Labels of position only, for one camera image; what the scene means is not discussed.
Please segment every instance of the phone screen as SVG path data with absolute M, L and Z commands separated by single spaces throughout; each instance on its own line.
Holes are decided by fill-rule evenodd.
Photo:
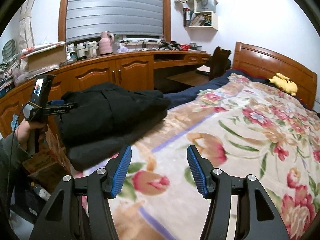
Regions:
M 39 96 L 43 85 L 43 79 L 38 79 L 36 81 L 35 90 L 33 91 L 33 95 Z

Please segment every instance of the navy blue blanket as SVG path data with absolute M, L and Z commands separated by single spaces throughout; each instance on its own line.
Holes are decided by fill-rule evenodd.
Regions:
M 271 87 L 276 87 L 273 84 L 269 84 L 266 83 L 266 80 L 264 78 L 254 78 L 250 75 L 248 75 L 247 73 L 241 71 L 241 70 L 237 70 L 237 69 L 228 69 L 223 76 L 212 79 L 211 81 L 209 81 L 207 84 L 204 84 L 202 86 L 198 86 L 198 87 L 191 87 L 188 88 L 184 91 L 178 92 L 178 93 L 172 93 L 172 94 L 164 94 L 164 98 L 168 98 L 170 100 L 170 105 L 168 107 L 168 109 L 174 108 L 176 106 L 180 106 L 183 105 L 185 103 L 191 102 L 193 100 L 196 99 L 196 97 L 198 96 L 198 93 L 200 90 L 206 90 L 206 89 L 218 89 L 226 84 L 228 84 L 230 82 L 230 80 L 228 80 L 228 76 L 231 75 L 231 73 L 236 73 L 238 75 L 242 75 L 245 76 L 246 78 L 250 79 L 252 82 L 259 82 L 259 83 L 263 83 L 266 85 L 269 85 Z M 301 104 L 306 108 L 309 109 L 303 102 L 301 102 Z

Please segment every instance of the wooden desk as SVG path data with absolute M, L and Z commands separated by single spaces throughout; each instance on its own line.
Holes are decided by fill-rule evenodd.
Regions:
M 202 86 L 209 82 L 209 76 L 201 75 L 196 73 L 196 71 L 189 71 L 182 74 L 167 77 L 167 79 L 180 82 L 192 87 Z
M 87 89 L 103 82 L 111 82 L 127 90 L 153 90 L 154 69 L 174 66 L 202 65 L 210 57 L 206 53 L 184 51 L 141 51 L 100 56 L 61 67 L 50 74 L 57 75 L 51 87 L 49 100 L 60 99 L 67 91 Z M 0 132 L 3 137 L 11 132 L 13 114 L 18 115 L 30 99 L 34 79 L 9 91 L 0 98 Z M 53 117 L 49 126 L 58 132 Z

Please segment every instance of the cardboard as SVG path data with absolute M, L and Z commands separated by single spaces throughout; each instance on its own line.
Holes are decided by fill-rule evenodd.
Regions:
M 59 46 L 28 57 L 28 70 L 60 64 L 66 61 L 66 46 Z
M 39 152 L 22 166 L 33 181 L 52 193 L 65 175 L 71 175 L 72 165 L 50 128 L 45 135 L 46 140 L 39 145 Z

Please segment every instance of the yellow stuffed toy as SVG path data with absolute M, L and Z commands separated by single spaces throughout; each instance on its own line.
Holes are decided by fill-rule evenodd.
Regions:
M 276 75 L 272 78 L 268 78 L 271 84 L 275 84 L 281 91 L 286 92 L 293 97 L 296 96 L 296 93 L 298 91 L 297 84 L 290 81 L 288 77 L 276 73 Z

